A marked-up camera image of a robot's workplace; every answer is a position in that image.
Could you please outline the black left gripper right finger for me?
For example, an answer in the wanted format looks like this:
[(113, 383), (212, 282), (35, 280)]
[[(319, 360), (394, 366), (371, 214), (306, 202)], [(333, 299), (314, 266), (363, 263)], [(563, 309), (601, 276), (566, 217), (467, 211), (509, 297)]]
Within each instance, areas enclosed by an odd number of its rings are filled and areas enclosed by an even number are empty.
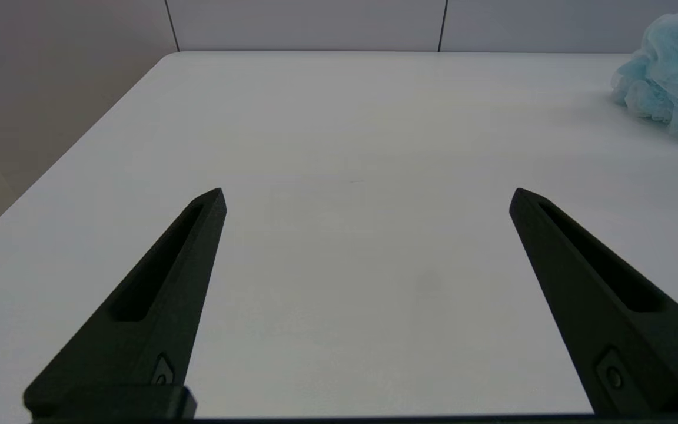
[(594, 413), (678, 416), (678, 303), (548, 198), (509, 214)]

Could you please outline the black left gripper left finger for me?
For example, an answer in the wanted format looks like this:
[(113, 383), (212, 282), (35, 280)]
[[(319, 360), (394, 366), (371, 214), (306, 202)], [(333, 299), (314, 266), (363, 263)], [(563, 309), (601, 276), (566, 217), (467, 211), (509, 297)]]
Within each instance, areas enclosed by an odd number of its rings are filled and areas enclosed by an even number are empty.
[(194, 416), (185, 380), (226, 214), (220, 188), (183, 209), (26, 388), (33, 419)]

